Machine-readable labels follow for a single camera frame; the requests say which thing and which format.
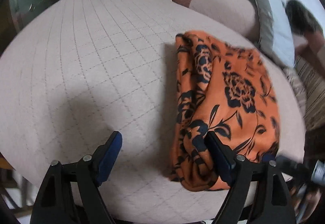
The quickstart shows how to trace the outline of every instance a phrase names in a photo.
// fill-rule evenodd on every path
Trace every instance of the orange floral fabric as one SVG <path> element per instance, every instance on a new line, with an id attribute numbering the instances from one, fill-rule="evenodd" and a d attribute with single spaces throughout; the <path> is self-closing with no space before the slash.
<path id="1" fill-rule="evenodd" d="M 257 49 L 233 47 L 203 31 L 176 36 L 178 116 L 171 180 L 190 191 L 227 189 L 204 144 L 214 131 L 250 161 L 275 155 L 280 129 L 277 101 Z"/>

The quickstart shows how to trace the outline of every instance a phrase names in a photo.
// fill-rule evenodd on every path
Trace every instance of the blue gripper pad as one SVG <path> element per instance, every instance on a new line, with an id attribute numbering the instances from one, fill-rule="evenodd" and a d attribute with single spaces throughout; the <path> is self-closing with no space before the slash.
<path id="1" fill-rule="evenodd" d="M 116 158 L 122 147 L 122 135 L 116 132 L 114 139 L 110 143 L 107 151 L 104 154 L 103 159 L 100 161 L 98 166 L 98 175 L 96 182 L 100 186 L 103 182 L 107 181 L 109 174 L 115 164 Z"/>

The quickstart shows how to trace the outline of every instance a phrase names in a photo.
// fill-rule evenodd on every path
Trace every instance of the orange cloth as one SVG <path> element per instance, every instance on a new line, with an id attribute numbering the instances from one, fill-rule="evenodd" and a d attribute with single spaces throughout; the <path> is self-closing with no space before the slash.
<path id="1" fill-rule="evenodd" d="M 276 154 L 277 101 L 257 49 L 233 47 L 203 31 L 176 36 L 178 117 L 170 179 L 190 191 L 227 189 L 204 144 L 215 131 L 250 161 Z"/>

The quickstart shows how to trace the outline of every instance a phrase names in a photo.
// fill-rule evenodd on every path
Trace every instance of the silver bolt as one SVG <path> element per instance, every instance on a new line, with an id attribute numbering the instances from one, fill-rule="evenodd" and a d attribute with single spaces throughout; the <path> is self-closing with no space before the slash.
<path id="1" fill-rule="evenodd" d="M 58 163 L 59 163 L 58 160 L 53 160 L 53 161 L 51 162 L 51 166 L 55 166 L 55 165 L 57 165 Z"/>
<path id="2" fill-rule="evenodd" d="M 273 167 L 277 166 L 277 163 L 274 160 L 269 161 L 269 164 Z"/>
<path id="3" fill-rule="evenodd" d="M 92 156 L 91 155 L 85 155 L 83 158 L 82 158 L 85 162 L 89 162 L 91 159 L 92 159 Z"/>
<path id="4" fill-rule="evenodd" d="M 239 160 L 239 161 L 241 161 L 241 162 L 245 161 L 245 156 L 244 156 L 244 155 L 238 154 L 238 155 L 236 156 L 236 158 L 237 158 L 237 160 Z"/>

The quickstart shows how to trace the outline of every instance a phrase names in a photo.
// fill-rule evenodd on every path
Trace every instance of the gray pillow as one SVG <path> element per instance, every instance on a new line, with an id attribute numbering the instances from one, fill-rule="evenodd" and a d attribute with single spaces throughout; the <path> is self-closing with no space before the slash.
<path id="1" fill-rule="evenodd" d="M 282 0 L 255 0 L 260 20 L 259 49 L 279 66 L 294 67 L 295 47 Z"/>

